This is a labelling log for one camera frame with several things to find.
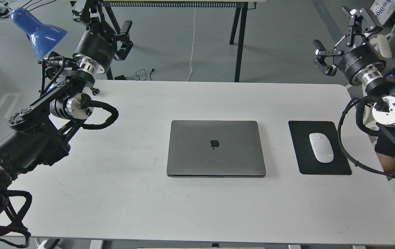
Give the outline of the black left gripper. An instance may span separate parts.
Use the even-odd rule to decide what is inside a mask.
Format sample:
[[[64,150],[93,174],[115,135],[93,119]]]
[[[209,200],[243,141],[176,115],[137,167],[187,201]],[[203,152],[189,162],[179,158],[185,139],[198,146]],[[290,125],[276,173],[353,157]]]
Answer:
[[[71,1],[73,20],[84,25],[86,30],[74,50],[73,59],[78,62],[89,58],[100,74],[108,72],[113,59],[125,60],[133,47],[129,34],[133,24],[131,20],[123,23],[122,31],[111,37],[111,43],[97,34],[105,31],[102,3],[102,0]],[[120,49],[117,49],[118,42],[121,42]]]

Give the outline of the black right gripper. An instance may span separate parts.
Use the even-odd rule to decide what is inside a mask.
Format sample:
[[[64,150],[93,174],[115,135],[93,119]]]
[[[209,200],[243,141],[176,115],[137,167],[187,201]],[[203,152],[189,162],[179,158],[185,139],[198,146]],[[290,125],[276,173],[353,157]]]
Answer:
[[[313,44],[316,48],[316,58],[313,63],[323,75],[335,76],[337,66],[327,64],[326,58],[338,57],[340,59],[344,55],[338,64],[339,70],[349,84],[360,85],[362,80],[359,79],[357,74],[361,70],[372,66],[380,71],[386,66],[386,61],[381,54],[372,45],[366,44],[371,35],[383,30],[383,26],[375,14],[366,8],[351,10],[342,6],[342,11],[349,19],[349,25],[344,35],[344,44],[346,47],[356,48],[344,55],[344,52],[337,48],[326,49],[321,41],[315,39]]]

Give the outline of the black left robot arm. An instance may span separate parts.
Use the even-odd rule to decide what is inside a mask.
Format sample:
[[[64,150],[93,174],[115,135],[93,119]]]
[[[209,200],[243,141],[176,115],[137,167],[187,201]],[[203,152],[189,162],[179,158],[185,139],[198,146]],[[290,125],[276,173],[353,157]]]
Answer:
[[[71,58],[52,49],[66,30],[43,24],[25,8],[11,12],[11,20],[28,37],[43,67],[39,98],[8,120],[12,133],[0,141],[0,241],[27,248],[30,232],[23,219],[32,195],[9,190],[20,174],[38,165],[52,166],[68,156],[69,141],[79,129],[100,130],[119,116],[110,104],[94,101],[83,92],[93,87],[97,74],[108,73],[112,61],[125,60],[133,44],[128,32],[114,30],[105,20],[101,0],[78,0],[72,10],[75,22],[86,30]]]

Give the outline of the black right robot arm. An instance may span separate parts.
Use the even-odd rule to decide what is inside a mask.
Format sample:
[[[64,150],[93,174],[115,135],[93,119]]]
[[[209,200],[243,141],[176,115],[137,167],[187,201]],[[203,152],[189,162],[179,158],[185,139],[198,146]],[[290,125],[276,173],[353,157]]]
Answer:
[[[366,8],[359,10],[342,10],[349,19],[344,36],[333,49],[326,49],[319,40],[314,40],[316,58],[313,63],[326,76],[334,76],[340,70],[349,84],[363,85],[366,96],[352,98],[342,112],[338,123],[338,143],[340,149],[355,166],[368,172],[395,178],[394,173],[381,172],[363,165],[354,159],[344,148],[341,139],[341,127],[345,116],[352,107],[356,107],[356,125],[373,137],[385,136],[395,145],[395,68],[386,75],[381,71],[386,61],[381,49],[375,49],[370,43],[370,36],[380,33],[382,24],[372,11]]]

